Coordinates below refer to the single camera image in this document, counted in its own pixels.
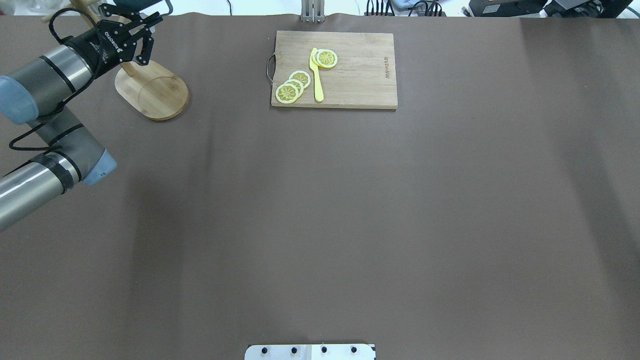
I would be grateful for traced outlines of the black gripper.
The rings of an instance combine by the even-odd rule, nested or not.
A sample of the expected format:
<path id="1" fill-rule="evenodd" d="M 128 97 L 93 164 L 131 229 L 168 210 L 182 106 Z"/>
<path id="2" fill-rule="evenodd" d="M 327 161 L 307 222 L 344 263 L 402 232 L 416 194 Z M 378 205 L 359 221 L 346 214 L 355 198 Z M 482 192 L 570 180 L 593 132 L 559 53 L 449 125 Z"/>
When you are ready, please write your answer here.
<path id="1" fill-rule="evenodd" d="M 156 2 L 115 2 L 103 3 L 98 7 L 99 14 L 105 16 L 105 19 L 75 37 L 75 52 L 88 64 L 93 75 L 99 78 L 119 64 L 130 61 L 140 66 L 150 64 L 154 45 L 153 30 L 150 27 L 163 22 L 163 15 L 159 12 L 144 15 L 143 10 L 155 4 Z M 129 22 L 108 19 L 112 16 L 128 19 Z M 126 27 L 143 28 L 131 36 L 124 29 Z"/>

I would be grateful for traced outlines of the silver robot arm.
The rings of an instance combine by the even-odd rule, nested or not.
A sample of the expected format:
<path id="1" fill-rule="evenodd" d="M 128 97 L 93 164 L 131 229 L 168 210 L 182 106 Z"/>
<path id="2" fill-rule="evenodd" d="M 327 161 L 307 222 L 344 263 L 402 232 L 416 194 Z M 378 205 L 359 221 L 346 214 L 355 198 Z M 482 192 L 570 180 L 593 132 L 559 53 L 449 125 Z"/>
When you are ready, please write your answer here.
<path id="1" fill-rule="evenodd" d="M 78 183 L 92 186 L 117 162 L 68 108 L 73 98 L 116 66 L 135 59 L 139 41 L 153 44 L 144 20 L 98 21 L 77 36 L 58 37 L 57 46 L 1 77 L 1 113 L 29 130 L 9 147 L 36 134 L 44 146 L 1 178 L 1 230 L 5 231 Z"/>

